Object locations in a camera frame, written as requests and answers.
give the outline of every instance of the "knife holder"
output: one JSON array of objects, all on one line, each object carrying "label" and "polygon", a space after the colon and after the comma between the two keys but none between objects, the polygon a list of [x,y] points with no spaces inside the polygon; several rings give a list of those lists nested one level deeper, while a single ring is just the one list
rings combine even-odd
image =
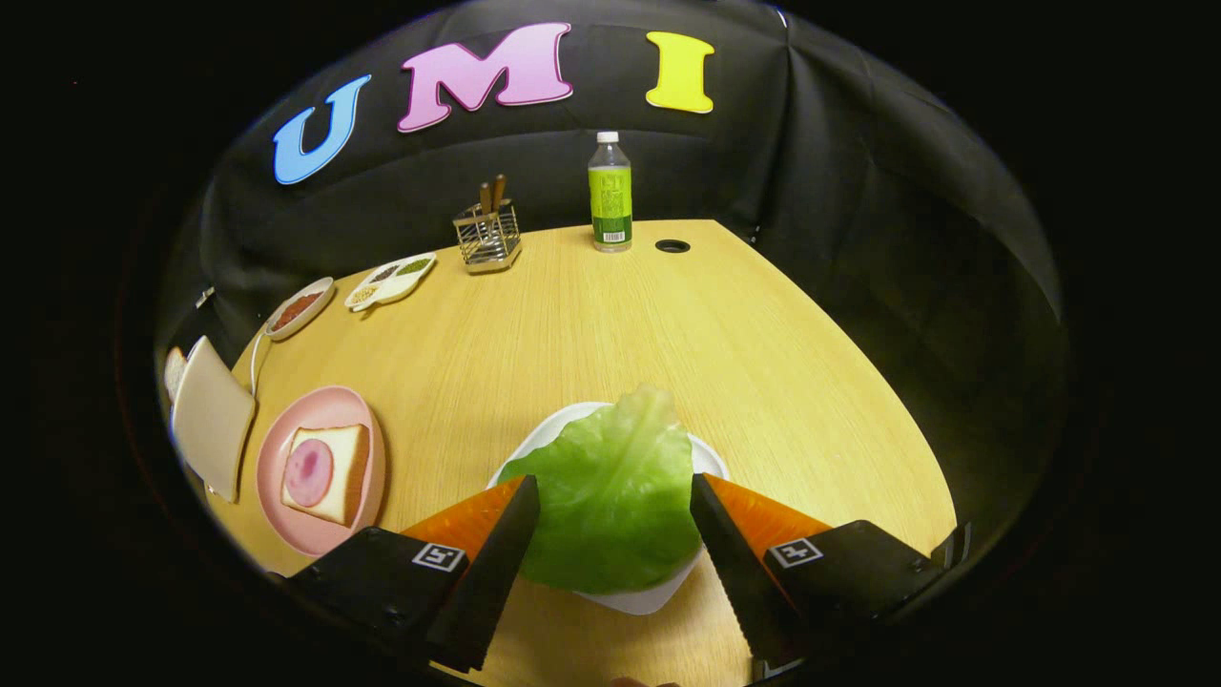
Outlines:
[{"label": "knife holder", "polygon": [[470,273],[508,268],[521,253],[513,200],[503,198],[497,210],[484,214],[482,207],[475,204],[454,217],[458,248]]}]

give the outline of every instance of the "ham slice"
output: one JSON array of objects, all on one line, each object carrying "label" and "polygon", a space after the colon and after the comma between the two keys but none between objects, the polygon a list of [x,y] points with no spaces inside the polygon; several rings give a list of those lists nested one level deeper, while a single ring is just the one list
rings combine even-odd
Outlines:
[{"label": "ham slice", "polygon": [[302,442],[284,465],[288,495],[306,509],[316,506],[331,488],[335,459],[331,448],[317,439]]}]

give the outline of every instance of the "white divided dish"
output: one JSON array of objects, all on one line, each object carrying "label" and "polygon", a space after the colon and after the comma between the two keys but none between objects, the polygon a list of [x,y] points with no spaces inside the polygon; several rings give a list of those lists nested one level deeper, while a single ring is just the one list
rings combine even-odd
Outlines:
[{"label": "white divided dish", "polygon": [[[284,326],[281,326],[280,328],[275,329],[271,328],[280,320],[280,315],[284,312],[288,305],[293,304],[293,301],[297,300],[298,298],[309,295],[310,293],[321,293],[321,295],[316,298],[313,303],[310,303],[309,306],[302,310],[297,316],[291,318],[288,323],[286,323]],[[293,333],[297,333],[297,331],[300,327],[309,323],[309,321],[314,318],[320,311],[322,311],[322,308],[325,308],[326,304],[331,301],[331,295],[333,294],[335,294],[335,279],[331,278],[330,276],[324,276],[322,278],[315,281],[314,283],[310,283],[305,288],[302,288],[297,293],[293,293],[288,299],[281,303],[280,306],[276,308],[276,311],[271,312],[271,317],[267,318],[267,326],[264,328],[264,332],[272,340],[281,340],[283,338],[288,338]]]},{"label": "white divided dish", "polygon": [[[416,260],[429,260],[429,262],[424,265],[424,267],[418,268],[413,272],[402,275],[394,273],[404,265],[414,262]],[[383,265],[377,265],[369,272],[369,276],[363,278],[360,283],[358,283],[357,287],[352,289],[352,293],[348,294],[348,298],[344,301],[344,304],[352,311],[359,312],[360,310],[370,308],[376,303],[393,303],[394,300],[398,300],[399,298],[403,298],[404,295],[410,293],[415,288],[415,284],[419,283],[421,278],[424,278],[424,275],[429,273],[429,270],[431,270],[432,265],[435,264],[437,264],[436,253],[420,253],[419,255],[400,257],[398,260],[386,262]],[[376,282],[374,281],[374,277],[376,277],[379,273],[388,268],[394,270],[394,272],[391,272],[389,276],[381,278]],[[353,297],[366,286],[375,286],[376,290],[363,300],[354,300]]]},{"label": "white divided dish", "polygon": [[[568,423],[587,417],[593,411],[610,405],[612,404],[600,401],[586,401],[582,404],[573,404],[571,406],[560,409],[559,411],[552,414],[552,416],[542,421],[542,423],[536,427],[529,437],[526,437],[526,441],[523,442],[515,451],[513,451],[513,455],[510,455],[509,459],[501,465],[501,467],[496,471],[496,475],[493,475],[492,480],[487,483],[487,488],[491,489],[492,487],[496,487],[496,482],[501,478],[501,472],[504,471],[504,466],[510,461],[520,459],[535,449],[551,444],[557,437],[559,437],[559,432],[564,430],[564,426]],[[722,480],[729,480],[729,469],[725,467],[720,456],[718,456],[717,453],[713,451],[711,447],[705,444],[698,437],[691,433],[687,433],[687,437],[691,439],[691,467],[694,472],[706,472]],[[596,604],[602,604],[603,606],[625,614],[648,615],[656,613],[670,600],[670,597],[678,592],[686,577],[691,575],[691,570],[695,569],[695,564],[700,560],[700,554],[702,553],[703,544],[700,545],[700,550],[691,556],[691,560],[683,567],[683,570],[680,570],[670,580],[651,589],[623,594],[584,594],[581,592],[575,592],[575,594],[585,597]]]}]

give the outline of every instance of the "lettuce leaf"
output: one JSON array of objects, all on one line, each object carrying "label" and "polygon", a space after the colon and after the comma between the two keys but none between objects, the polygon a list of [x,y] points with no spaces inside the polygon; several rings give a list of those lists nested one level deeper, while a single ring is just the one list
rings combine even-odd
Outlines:
[{"label": "lettuce leaf", "polygon": [[640,386],[573,421],[498,480],[538,481],[538,526],[521,575],[613,594],[656,587],[700,549],[691,503],[691,441],[668,392]]}]

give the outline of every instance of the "pink letter m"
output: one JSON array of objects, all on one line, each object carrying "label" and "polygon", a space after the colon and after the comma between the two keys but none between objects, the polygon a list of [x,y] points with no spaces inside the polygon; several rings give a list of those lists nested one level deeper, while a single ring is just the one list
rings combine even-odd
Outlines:
[{"label": "pink letter m", "polygon": [[559,77],[559,37],[573,27],[568,23],[524,26],[484,60],[458,43],[433,48],[403,62],[411,70],[411,100],[398,129],[410,133],[449,116],[449,105],[441,104],[441,87],[474,112],[484,105],[501,72],[509,72],[504,90],[496,96],[502,105],[530,105],[563,100],[573,84]]}]

